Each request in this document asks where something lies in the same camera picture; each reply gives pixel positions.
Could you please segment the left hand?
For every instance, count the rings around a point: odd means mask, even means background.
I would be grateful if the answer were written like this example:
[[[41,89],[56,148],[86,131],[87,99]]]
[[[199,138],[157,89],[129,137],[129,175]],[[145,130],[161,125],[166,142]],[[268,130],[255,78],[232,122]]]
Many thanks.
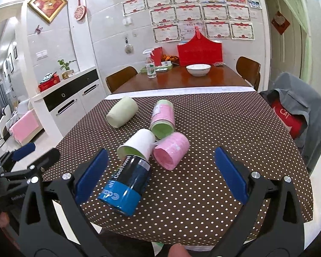
[[[6,228],[10,225],[10,217],[7,212],[0,213],[0,228]]]

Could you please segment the right hand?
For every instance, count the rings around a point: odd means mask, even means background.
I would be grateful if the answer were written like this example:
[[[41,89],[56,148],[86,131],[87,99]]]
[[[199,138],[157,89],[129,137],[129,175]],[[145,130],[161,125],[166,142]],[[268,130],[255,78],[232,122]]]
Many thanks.
[[[169,249],[168,257],[191,257],[191,255],[183,245],[174,244]]]

